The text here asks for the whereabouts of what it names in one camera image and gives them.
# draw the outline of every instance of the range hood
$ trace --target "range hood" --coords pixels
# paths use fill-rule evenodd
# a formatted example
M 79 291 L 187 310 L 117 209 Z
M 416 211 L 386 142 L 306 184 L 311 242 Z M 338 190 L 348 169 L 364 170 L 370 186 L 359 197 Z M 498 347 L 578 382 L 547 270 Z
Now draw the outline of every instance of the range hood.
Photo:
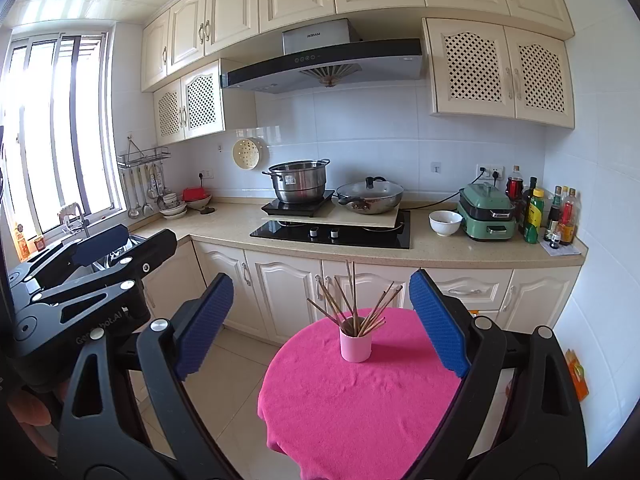
M 280 94 L 340 83 L 420 79 L 420 40 L 360 41 L 347 19 L 284 32 L 284 55 L 222 75 L 224 88 Z

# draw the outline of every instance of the beige countertop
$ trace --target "beige countertop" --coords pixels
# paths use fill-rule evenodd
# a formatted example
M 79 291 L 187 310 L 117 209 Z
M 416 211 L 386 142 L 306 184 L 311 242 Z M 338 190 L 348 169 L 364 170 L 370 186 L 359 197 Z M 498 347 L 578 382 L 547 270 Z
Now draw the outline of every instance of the beige countertop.
M 444 269 L 540 269 L 573 267 L 584 263 L 587 248 L 576 240 L 582 254 L 549 256 L 539 245 L 527 244 L 520 234 L 505 242 L 476 242 L 460 229 L 450 237 L 438 236 L 429 225 L 427 211 L 411 213 L 411 248 L 377 249 L 329 246 L 253 238 L 249 234 L 264 224 L 260 205 L 213 203 L 212 214 L 189 211 L 177 220 L 160 218 L 134 232 L 149 237 L 162 229 L 171 229 L 178 244 L 190 239 L 271 254 L 401 267 L 440 267 Z

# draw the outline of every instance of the power cord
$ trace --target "power cord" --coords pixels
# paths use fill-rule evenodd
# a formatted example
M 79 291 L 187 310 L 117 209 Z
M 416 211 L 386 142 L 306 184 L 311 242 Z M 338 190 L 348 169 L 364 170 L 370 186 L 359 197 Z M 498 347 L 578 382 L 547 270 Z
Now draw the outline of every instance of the power cord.
M 479 168 L 479 169 L 480 169 L 480 174 L 473 181 L 471 181 L 470 184 L 475 183 L 481 176 L 484 175 L 484 172 L 486 171 L 485 168 Z M 494 183 L 495 183 L 495 180 L 497 180 L 497 176 L 495 176 L 495 174 L 497 174 L 497 173 L 498 173 L 497 171 L 494 171 L 494 175 L 492 175 L 492 177 L 494 178 Z M 455 197 L 455 196 L 457 196 L 459 194 L 460 194 L 460 192 L 454 193 L 453 195 L 447 196 L 446 198 L 443 198 L 439 202 L 434 202 L 433 204 L 421 205 L 421 206 L 418 206 L 418 207 L 405 207 L 405 208 L 402 208 L 401 210 L 402 211 L 413 211 L 415 209 L 424 209 L 425 207 L 432 207 L 434 205 L 442 204 L 443 202 L 446 202 L 447 200 L 450 200 L 451 198 L 453 198 L 453 197 Z

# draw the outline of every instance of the pot lid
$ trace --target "pot lid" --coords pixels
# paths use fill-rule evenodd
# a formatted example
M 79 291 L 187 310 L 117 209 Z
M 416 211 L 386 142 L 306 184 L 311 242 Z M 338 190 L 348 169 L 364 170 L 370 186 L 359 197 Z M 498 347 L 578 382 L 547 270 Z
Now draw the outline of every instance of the pot lid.
M 338 196 L 353 196 L 360 198 L 391 198 L 404 192 L 404 188 L 393 182 L 384 180 L 381 176 L 375 178 L 368 176 L 362 182 L 354 182 L 340 186 L 336 193 Z
M 488 182 L 468 184 L 460 193 L 478 209 L 511 209 L 513 207 L 509 197 Z

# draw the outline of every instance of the pink tablecloth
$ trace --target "pink tablecloth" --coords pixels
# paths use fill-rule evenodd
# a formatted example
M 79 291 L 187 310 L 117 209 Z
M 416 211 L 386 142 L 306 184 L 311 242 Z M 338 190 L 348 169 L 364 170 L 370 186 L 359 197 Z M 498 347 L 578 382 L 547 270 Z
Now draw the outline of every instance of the pink tablecloth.
M 269 365 L 258 416 L 267 446 L 295 460 L 303 480 L 400 479 L 446 412 L 460 380 L 413 310 L 385 317 L 366 362 L 344 361 L 338 327 L 323 319 Z

